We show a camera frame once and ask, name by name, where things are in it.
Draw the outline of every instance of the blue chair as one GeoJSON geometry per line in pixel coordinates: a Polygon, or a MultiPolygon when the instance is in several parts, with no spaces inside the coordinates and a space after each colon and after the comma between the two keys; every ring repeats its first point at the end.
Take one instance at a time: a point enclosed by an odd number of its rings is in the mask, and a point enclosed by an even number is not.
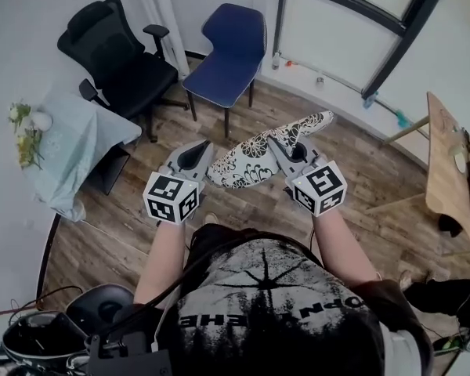
{"type": "Polygon", "coordinates": [[[221,4],[202,27],[213,50],[183,82],[194,110],[193,95],[225,109],[225,137],[229,109],[249,87],[252,107],[254,78],[266,51],[266,24],[254,9],[221,4]]]}

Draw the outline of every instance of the wooden table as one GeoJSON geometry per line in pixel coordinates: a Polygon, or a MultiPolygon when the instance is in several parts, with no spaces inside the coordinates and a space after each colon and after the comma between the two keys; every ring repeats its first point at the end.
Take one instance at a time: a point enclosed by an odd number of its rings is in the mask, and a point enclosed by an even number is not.
{"type": "Polygon", "coordinates": [[[432,212],[455,219],[470,239],[470,196],[467,176],[457,169],[454,161],[454,155],[458,152],[462,152],[465,160],[470,161],[470,153],[466,150],[461,128],[450,112],[432,93],[428,92],[427,98],[428,116],[383,142],[383,145],[387,145],[430,123],[426,192],[371,208],[366,213],[379,212],[403,201],[425,197],[425,203],[432,212]]]}

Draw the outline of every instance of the table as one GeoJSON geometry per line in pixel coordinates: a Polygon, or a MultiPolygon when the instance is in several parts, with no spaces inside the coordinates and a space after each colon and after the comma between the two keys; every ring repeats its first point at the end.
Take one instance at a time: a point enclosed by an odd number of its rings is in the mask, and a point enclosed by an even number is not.
{"type": "Polygon", "coordinates": [[[139,137],[141,128],[65,92],[50,92],[40,110],[52,116],[40,143],[41,168],[32,165],[23,173],[40,201],[67,219],[83,220],[85,209],[75,194],[108,151],[139,137]]]}
{"type": "Polygon", "coordinates": [[[457,169],[454,161],[454,155],[459,151],[464,154],[466,161],[470,161],[470,153],[465,148],[460,126],[450,112],[432,93],[427,93],[427,99],[428,116],[383,142],[383,145],[387,145],[423,125],[430,124],[428,178],[425,193],[371,208],[366,213],[379,212],[403,201],[425,197],[425,203],[432,212],[455,219],[470,239],[470,196],[467,176],[466,173],[463,174],[457,169]]]}

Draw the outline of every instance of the black t-shirt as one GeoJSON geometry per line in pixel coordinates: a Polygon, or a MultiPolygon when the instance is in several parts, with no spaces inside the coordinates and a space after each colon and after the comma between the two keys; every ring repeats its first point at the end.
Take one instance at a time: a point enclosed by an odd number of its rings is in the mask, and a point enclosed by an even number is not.
{"type": "MultiPolygon", "coordinates": [[[[409,331],[429,374],[432,347],[398,285],[349,290],[276,240],[214,255],[167,311],[157,335],[180,374],[383,374],[381,321],[409,331]]],[[[164,311],[153,309],[152,335],[164,311]]]]}

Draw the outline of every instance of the shoe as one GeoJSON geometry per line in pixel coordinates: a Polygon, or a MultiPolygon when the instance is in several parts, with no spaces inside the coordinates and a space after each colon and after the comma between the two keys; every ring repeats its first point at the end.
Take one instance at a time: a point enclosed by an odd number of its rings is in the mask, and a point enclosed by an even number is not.
{"type": "Polygon", "coordinates": [[[207,215],[205,215],[202,226],[205,226],[206,224],[219,224],[218,216],[210,211],[207,215]]]}
{"type": "Polygon", "coordinates": [[[404,270],[399,278],[399,287],[401,291],[408,289],[413,283],[413,273],[410,270],[404,270]]]}

